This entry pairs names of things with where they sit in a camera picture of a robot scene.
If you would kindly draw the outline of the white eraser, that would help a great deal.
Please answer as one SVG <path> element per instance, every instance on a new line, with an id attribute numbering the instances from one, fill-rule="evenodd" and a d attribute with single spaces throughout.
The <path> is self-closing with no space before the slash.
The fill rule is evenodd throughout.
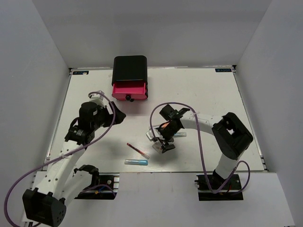
<path id="1" fill-rule="evenodd" d="M 159 145 L 159 144 L 157 144 L 157 143 L 154 143 L 154 144 L 152 145 L 152 148 L 153 148 L 155 151 L 157 151 L 159 154 L 162 154 L 162 147 L 161 147 L 161 145 Z"/>

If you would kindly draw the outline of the pink drawer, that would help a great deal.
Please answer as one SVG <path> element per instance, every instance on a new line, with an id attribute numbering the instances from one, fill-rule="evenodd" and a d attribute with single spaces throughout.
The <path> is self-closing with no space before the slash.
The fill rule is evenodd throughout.
<path id="1" fill-rule="evenodd" d="M 119 81 L 113 84 L 112 97 L 119 101 L 147 99 L 147 84 L 144 81 Z"/>

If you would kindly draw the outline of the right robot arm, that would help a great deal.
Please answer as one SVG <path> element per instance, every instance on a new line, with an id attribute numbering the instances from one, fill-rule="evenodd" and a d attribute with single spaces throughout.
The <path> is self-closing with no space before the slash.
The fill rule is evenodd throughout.
<path id="1" fill-rule="evenodd" d="M 226 188 L 231 183 L 230 174 L 253 141 L 252 134 L 237 115 L 232 112 L 224 116 L 206 115 L 190 108 L 178 111 L 170 105 L 165 105 L 160 115 L 166 121 L 156 128 L 163 152 L 174 149 L 173 136 L 181 129 L 196 129 L 214 136 L 222 154 L 213 171 L 212 182 L 218 188 Z"/>

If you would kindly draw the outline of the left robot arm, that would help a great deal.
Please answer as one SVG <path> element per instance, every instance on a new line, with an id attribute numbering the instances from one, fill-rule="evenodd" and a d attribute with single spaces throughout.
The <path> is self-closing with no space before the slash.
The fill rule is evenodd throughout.
<path id="1" fill-rule="evenodd" d="M 34 189 L 27 189 L 22 196 L 26 217 L 32 221 L 59 226 L 67 206 L 84 189 L 99 186 L 98 168 L 82 165 L 76 168 L 79 158 L 94 141 L 95 132 L 101 127 L 120 124 L 126 117 L 114 102 L 109 102 L 110 114 L 101 101 L 89 101 L 81 105 L 64 138 L 60 154 L 51 161 L 47 173 Z"/>

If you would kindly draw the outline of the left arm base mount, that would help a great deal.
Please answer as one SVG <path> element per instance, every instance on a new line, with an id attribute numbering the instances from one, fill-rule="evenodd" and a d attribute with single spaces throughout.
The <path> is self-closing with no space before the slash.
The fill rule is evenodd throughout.
<path id="1" fill-rule="evenodd" d="M 92 189 L 89 186 L 84 189 L 76 200 L 114 200 L 119 187 L 120 174 L 99 174 L 98 185 Z"/>

